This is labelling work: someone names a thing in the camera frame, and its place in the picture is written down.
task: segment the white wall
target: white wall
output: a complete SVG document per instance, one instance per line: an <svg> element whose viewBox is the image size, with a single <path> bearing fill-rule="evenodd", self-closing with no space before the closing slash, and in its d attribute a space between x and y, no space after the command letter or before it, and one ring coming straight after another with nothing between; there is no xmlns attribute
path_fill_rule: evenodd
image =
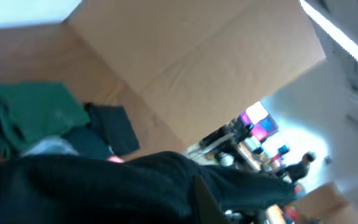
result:
<svg viewBox="0 0 358 224"><path fill-rule="evenodd" d="M81 0L0 0L0 29L58 23Z"/></svg>
<svg viewBox="0 0 358 224"><path fill-rule="evenodd" d="M315 151L318 160L301 182L307 191L335 181L358 208L358 128L346 120L358 115L351 103L341 64L330 58L295 82L262 100L291 147L289 156L299 161ZM323 164L324 156L333 163Z"/></svg>

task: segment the cardboard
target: cardboard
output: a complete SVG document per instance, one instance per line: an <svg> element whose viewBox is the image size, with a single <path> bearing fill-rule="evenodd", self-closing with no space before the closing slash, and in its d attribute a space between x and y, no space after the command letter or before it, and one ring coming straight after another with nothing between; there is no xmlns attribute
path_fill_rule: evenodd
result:
<svg viewBox="0 0 358 224"><path fill-rule="evenodd" d="M320 219L320 224L358 224L357 210L334 183L319 187L292 205L302 217L301 224L307 224L309 219Z"/></svg>
<svg viewBox="0 0 358 224"><path fill-rule="evenodd" d="M92 0L69 24L187 146L325 59L298 0Z"/></svg>
<svg viewBox="0 0 358 224"><path fill-rule="evenodd" d="M171 129L66 24L0 30L0 83L62 82L80 102L125 107L141 150L183 152Z"/></svg>

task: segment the black jacket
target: black jacket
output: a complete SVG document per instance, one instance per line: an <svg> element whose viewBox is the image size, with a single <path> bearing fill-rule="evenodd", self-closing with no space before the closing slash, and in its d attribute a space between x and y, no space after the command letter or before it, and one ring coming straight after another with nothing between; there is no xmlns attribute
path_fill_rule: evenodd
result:
<svg viewBox="0 0 358 224"><path fill-rule="evenodd" d="M309 172L309 168L307 168L307 166L303 165L302 162L300 162L298 164L290 165L290 166L284 168L284 170L288 172L288 175L290 176L293 183L306 177Z"/></svg>
<svg viewBox="0 0 358 224"><path fill-rule="evenodd" d="M0 163L0 223L196 223L196 175L223 210L259 211L295 198L279 179L199 166L174 152L125 164L30 157Z"/></svg>

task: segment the ceiling light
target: ceiling light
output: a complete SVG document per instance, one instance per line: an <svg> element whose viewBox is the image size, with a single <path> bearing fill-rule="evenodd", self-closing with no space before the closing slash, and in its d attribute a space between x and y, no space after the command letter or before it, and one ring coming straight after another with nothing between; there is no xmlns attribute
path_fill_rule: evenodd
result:
<svg viewBox="0 0 358 224"><path fill-rule="evenodd" d="M300 2L307 15L358 61L358 45L305 0Z"/></svg>

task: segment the green fabric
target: green fabric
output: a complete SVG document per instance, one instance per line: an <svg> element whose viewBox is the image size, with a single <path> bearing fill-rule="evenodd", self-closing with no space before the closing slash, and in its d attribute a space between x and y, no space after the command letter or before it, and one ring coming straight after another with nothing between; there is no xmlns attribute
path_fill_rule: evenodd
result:
<svg viewBox="0 0 358 224"><path fill-rule="evenodd" d="M0 84L0 155L12 158L33 143L89 122L61 83Z"/></svg>

